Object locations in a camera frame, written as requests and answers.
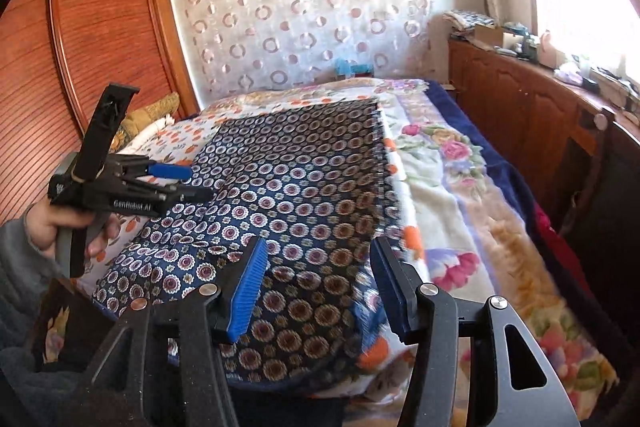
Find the person's left hand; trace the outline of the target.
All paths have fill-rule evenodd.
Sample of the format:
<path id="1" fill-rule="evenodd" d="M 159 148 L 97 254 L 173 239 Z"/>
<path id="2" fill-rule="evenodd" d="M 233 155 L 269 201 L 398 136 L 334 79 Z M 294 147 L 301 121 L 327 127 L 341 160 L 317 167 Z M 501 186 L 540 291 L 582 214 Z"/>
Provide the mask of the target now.
<path id="1" fill-rule="evenodd" d="M 59 229 L 88 228 L 95 217 L 90 211 L 52 206 L 49 199 L 43 198 L 27 210 L 25 230 L 32 243 L 47 257 L 53 258 Z M 117 239 L 119 232 L 119 219 L 115 215 L 109 215 L 100 233 L 86 246 L 85 257 L 94 258 L 102 253 L 112 239 Z"/>

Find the grey left sleeve forearm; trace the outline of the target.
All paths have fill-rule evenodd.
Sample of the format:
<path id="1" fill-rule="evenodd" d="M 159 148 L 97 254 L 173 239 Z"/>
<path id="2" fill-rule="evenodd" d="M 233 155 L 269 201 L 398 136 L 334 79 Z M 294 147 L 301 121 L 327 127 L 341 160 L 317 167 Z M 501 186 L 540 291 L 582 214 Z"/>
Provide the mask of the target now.
<path id="1" fill-rule="evenodd" d="M 46 369 L 27 346 L 42 297 L 58 275 L 54 258 L 44 252 L 54 243 L 54 236 L 37 239 L 25 218 L 1 225 L 1 378 L 37 426 L 58 425 L 61 407 L 96 352 L 92 338 L 73 334 L 62 360 Z"/>

